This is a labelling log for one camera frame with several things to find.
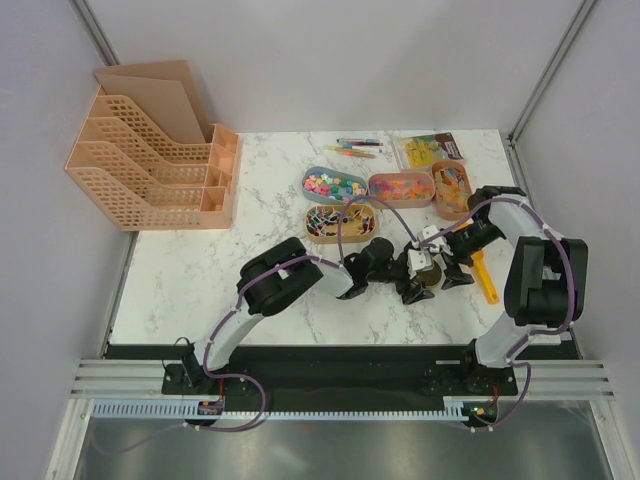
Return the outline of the pink tray of gummy candies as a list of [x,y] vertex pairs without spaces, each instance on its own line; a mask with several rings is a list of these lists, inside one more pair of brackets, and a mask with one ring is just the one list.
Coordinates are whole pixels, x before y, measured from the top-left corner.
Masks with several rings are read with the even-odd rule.
[[427,207],[435,195],[435,183],[426,172],[378,173],[368,180],[371,195],[396,209]]

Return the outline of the grey tray of colourful candies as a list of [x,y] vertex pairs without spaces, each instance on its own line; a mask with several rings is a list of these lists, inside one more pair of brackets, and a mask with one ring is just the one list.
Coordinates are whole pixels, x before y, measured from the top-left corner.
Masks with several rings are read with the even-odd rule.
[[355,175],[327,167],[311,167],[301,180],[303,195],[323,205],[342,205],[369,193],[367,182]]

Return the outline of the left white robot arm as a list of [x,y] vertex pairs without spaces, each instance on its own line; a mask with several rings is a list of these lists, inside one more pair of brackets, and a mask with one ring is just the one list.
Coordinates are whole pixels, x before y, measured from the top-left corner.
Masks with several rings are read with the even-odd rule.
[[166,367],[167,381],[188,394],[208,393],[219,382],[241,341],[263,319],[280,314],[309,290],[317,288],[340,300],[363,294],[370,283],[392,284],[405,305],[430,299],[442,269],[427,248],[410,243],[396,253],[393,244],[376,237],[358,253],[335,263],[311,255],[297,238],[289,238],[247,262],[236,285],[237,299],[201,340],[189,342],[179,372]]

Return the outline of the yellow plastic scoop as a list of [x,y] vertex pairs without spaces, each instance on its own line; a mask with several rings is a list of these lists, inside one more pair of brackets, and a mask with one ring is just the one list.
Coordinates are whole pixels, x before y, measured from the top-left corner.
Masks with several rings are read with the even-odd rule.
[[[456,227],[454,231],[463,227],[474,227],[474,226],[472,224],[465,223]],[[491,305],[497,304],[499,302],[499,295],[491,279],[491,276],[489,275],[489,272],[485,266],[483,249],[473,255],[473,260],[474,260],[473,265],[466,265],[466,266],[472,269],[473,277],[475,280],[479,281],[479,284],[484,292],[487,302]]]

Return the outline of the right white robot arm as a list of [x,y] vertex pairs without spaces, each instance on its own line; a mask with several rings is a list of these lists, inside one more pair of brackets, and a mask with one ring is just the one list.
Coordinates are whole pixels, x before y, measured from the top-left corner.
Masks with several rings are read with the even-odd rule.
[[589,250],[585,241],[562,236],[533,210],[518,187],[485,186],[468,200],[471,222],[444,231],[448,251],[443,288],[473,282],[462,271],[472,255],[504,239],[514,249],[503,294],[504,311],[467,346],[458,381],[467,392],[505,383],[511,361],[539,335],[569,329],[584,308]]

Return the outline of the tan tray of lollipops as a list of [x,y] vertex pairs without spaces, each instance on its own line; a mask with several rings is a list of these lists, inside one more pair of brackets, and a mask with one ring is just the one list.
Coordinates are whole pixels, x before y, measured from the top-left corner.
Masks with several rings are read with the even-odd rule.
[[365,204],[349,206],[345,213],[338,205],[318,205],[305,215],[305,229],[315,244],[364,243],[373,238],[377,221],[374,210]]

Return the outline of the round gold jar lid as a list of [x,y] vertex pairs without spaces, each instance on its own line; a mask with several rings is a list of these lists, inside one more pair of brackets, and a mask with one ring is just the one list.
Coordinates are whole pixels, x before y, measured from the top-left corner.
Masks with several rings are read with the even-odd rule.
[[427,290],[435,289],[442,281],[443,273],[438,264],[431,269],[423,269],[416,273],[414,280]]

